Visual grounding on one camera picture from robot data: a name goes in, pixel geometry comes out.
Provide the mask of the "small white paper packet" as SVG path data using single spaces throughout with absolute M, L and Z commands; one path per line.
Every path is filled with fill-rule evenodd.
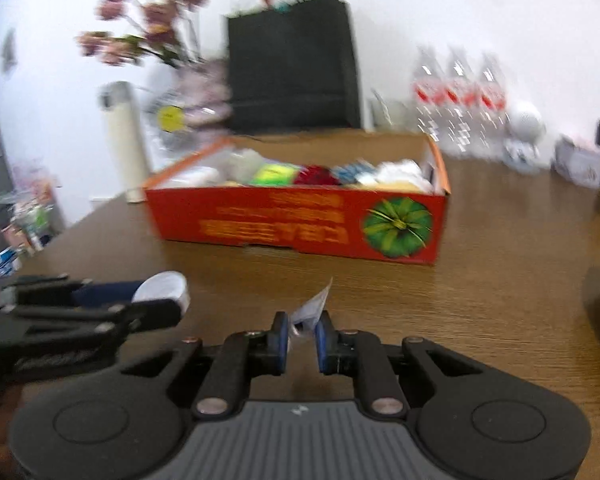
M 293 337 L 309 337 L 313 334 L 326 306 L 332 281 L 300 308 L 289 315 L 290 334 Z

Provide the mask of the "white round jar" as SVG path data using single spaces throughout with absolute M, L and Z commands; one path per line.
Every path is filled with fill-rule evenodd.
M 185 314 L 190 305 L 188 281 L 180 272 L 166 271 L 143 281 L 134 292 L 133 302 L 169 299 L 176 302 Z

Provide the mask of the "blue knitted item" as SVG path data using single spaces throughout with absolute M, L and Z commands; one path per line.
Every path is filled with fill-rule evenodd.
M 341 166 L 330 168 L 330 174 L 341 184 L 350 185 L 358 182 L 358 176 L 361 174 L 373 174 L 376 167 L 364 159 L 349 162 Z

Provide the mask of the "green yellow packet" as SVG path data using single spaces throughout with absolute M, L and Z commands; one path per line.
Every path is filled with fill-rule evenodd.
M 264 164 L 252 176 L 249 184 L 252 186 L 289 186 L 294 183 L 300 172 L 299 166 L 289 164 Z

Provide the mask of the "red fabric item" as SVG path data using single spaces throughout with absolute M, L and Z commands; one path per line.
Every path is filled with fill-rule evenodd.
M 294 177 L 294 185 L 300 186 L 339 186 L 340 181 L 328 167 L 304 166 Z

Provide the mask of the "pale green round puff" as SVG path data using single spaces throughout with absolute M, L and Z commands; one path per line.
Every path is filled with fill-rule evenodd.
M 251 148 L 231 152 L 226 163 L 227 179 L 248 184 L 265 163 L 266 159 Z

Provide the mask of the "cream thermos bottle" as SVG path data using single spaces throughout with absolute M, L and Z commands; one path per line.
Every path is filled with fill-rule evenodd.
M 150 167 L 132 87 L 126 81 L 110 82 L 102 88 L 99 99 L 126 201 L 143 203 L 146 200 L 144 183 L 150 177 Z

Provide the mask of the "clear glass jar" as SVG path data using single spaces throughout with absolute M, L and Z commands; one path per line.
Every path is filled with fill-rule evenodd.
M 368 100 L 376 131 L 405 132 L 411 128 L 411 109 L 407 102 L 390 99 L 373 89 Z

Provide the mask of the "purple ceramic vase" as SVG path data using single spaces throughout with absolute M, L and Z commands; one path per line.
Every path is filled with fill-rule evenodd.
M 175 93 L 187 131 L 224 128 L 233 115 L 227 62 L 222 58 L 179 68 Z

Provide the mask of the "right water bottle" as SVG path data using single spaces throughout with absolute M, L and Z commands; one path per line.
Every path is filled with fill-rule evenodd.
M 503 149 L 507 122 L 505 77 L 498 57 L 485 53 L 477 75 L 477 110 L 483 153 L 498 158 Z

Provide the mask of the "water bottle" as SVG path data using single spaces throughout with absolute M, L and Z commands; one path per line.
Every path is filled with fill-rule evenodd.
M 477 75 L 477 110 L 483 153 L 498 158 L 503 149 L 507 122 L 505 77 L 498 57 L 485 53 Z
M 433 47 L 418 48 L 412 90 L 417 129 L 428 134 L 434 142 L 439 142 L 445 93 L 442 71 Z
M 472 130 L 475 129 L 474 108 L 477 87 L 466 51 L 451 48 L 444 76 L 446 118 L 448 133 L 453 144 L 452 152 L 458 156 L 471 150 Z

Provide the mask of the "left water bottle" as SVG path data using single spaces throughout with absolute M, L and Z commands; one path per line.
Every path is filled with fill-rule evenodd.
M 417 129 L 428 134 L 434 142 L 439 142 L 445 93 L 442 71 L 433 47 L 418 48 L 412 90 Z

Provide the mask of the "dried pink flowers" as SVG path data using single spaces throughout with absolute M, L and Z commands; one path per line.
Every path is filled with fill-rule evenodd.
M 84 58 L 98 58 L 109 66 L 140 66 L 151 56 L 178 70 L 204 58 L 198 14 L 210 0 L 98 0 L 96 18 L 128 23 L 132 30 L 116 34 L 90 30 L 76 37 Z

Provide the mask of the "black paper shopping bag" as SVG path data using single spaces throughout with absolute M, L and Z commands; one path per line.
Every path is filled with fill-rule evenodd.
M 360 128 L 358 60 L 343 0 L 259 0 L 226 18 L 230 128 Z

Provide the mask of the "small purple white box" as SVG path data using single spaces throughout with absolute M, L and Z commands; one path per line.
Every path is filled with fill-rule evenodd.
M 585 188 L 600 187 L 600 146 L 562 136 L 555 145 L 553 169 L 564 179 Z

